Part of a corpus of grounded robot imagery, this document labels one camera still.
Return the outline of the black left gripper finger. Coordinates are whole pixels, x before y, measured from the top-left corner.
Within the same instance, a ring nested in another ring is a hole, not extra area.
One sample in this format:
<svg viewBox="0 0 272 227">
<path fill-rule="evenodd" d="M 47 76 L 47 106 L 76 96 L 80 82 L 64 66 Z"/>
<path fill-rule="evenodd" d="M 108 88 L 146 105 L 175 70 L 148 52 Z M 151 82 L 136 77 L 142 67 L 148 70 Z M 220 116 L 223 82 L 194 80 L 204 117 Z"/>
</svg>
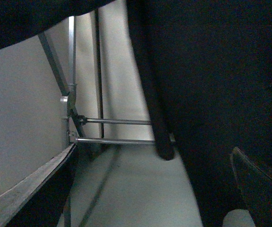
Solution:
<svg viewBox="0 0 272 227">
<path fill-rule="evenodd" d="M 232 170 L 243 201 L 257 227 L 272 227 L 272 167 L 235 147 Z"/>
</svg>

